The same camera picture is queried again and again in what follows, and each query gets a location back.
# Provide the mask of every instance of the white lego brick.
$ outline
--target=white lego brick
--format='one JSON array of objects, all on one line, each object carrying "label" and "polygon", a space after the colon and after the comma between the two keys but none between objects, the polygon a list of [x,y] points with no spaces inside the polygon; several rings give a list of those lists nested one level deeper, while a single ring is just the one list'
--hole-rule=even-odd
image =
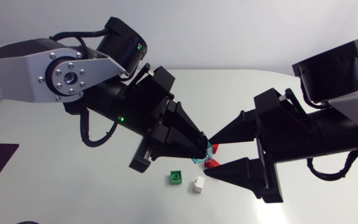
[{"label": "white lego brick", "polygon": [[196,182],[194,182],[194,191],[201,193],[204,187],[205,178],[198,176]]}]

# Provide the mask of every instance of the green lego brick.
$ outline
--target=green lego brick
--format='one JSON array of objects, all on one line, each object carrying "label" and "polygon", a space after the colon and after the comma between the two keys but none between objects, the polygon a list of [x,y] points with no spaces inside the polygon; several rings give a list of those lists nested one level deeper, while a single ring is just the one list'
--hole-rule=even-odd
[{"label": "green lego brick", "polygon": [[180,170],[171,171],[171,184],[181,184]]}]

